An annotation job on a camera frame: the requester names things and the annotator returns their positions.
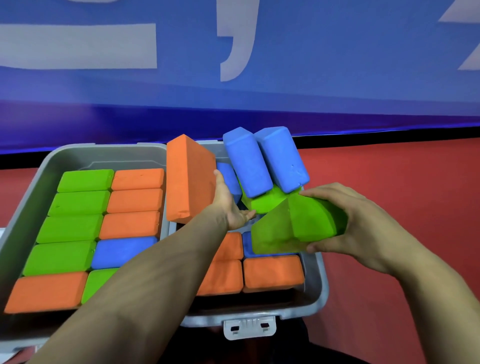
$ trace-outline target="black baseboard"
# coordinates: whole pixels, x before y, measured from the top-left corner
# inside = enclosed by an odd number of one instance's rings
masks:
[[[298,149],[364,146],[480,137],[480,127],[400,130],[380,133],[308,135],[294,137]],[[49,152],[0,155],[0,169],[38,168]]]

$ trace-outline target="backdrop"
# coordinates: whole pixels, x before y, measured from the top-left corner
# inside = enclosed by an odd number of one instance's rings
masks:
[[[480,124],[478,0],[4,0],[0,153]]]

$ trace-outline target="person's left hand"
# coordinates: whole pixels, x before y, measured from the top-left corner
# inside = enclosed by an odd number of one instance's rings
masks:
[[[255,216],[255,210],[240,210],[233,200],[222,173],[215,170],[216,177],[215,197],[212,205],[220,208],[227,216],[228,230],[235,230],[241,228],[245,223]]]

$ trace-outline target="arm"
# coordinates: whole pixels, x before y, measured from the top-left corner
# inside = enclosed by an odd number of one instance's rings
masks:
[[[156,363],[227,230],[255,214],[240,212],[222,175],[215,174],[213,203],[120,268],[29,363]]]
[[[372,201],[339,183],[300,194],[348,215],[345,234],[308,246],[348,254],[394,276],[407,298],[429,364],[480,363],[480,303],[462,277]]]

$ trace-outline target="hand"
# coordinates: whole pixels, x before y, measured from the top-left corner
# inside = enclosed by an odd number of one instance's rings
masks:
[[[310,244],[310,253],[347,254],[368,268],[396,275],[428,251],[385,210],[349,187],[332,183],[300,194],[328,200],[348,215],[345,234]]]
[[[255,210],[240,210],[225,184],[222,173],[219,170],[215,170],[213,173],[216,177],[216,187],[212,205],[220,208],[226,214],[228,230],[239,229],[255,216]]]

